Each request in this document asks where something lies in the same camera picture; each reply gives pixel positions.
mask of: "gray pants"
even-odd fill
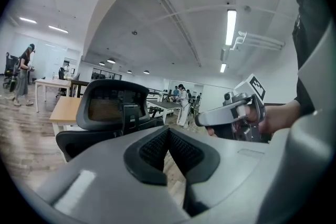
[[[20,73],[17,76],[17,86],[15,98],[18,99],[20,96],[28,94],[28,70],[20,69]]]

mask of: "black cap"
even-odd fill
[[[32,49],[32,52],[35,52],[35,45],[33,43],[30,44],[28,48]]]

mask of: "wooden table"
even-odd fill
[[[66,131],[66,126],[77,125],[76,115],[80,104],[80,98],[61,96],[51,114],[49,121],[52,122],[55,136]]]
[[[179,109],[181,107],[180,104],[174,102],[147,101],[147,103],[152,104],[153,106],[157,106],[160,109],[163,109],[163,115],[162,115],[163,123],[166,121],[168,110]]]
[[[47,87],[65,88],[67,89],[67,96],[70,94],[71,81],[60,79],[38,79],[35,80],[35,108],[38,112],[37,88],[43,86],[44,101],[47,101]]]

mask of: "white pants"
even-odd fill
[[[177,116],[177,121],[176,124],[179,126],[184,126],[185,121],[187,120],[188,117],[188,112],[189,112],[190,104],[187,104],[185,107],[181,107],[179,111],[179,115]]]

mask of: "person in white clothing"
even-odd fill
[[[176,124],[179,126],[182,126],[184,129],[188,128],[188,124],[186,124],[186,120],[188,117],[188,112],[189,112],[189,108],[190,108],[190,104],[189,104],[189,100],[188,100],[188,93],[185,90],[185,88],[183,87],[183,84],[178,85],[178,88],[180,90],[180,96],[179,96],[179,100],[181,101],[181,109],[179,112],[179,115],[177,117],[177,121]]]

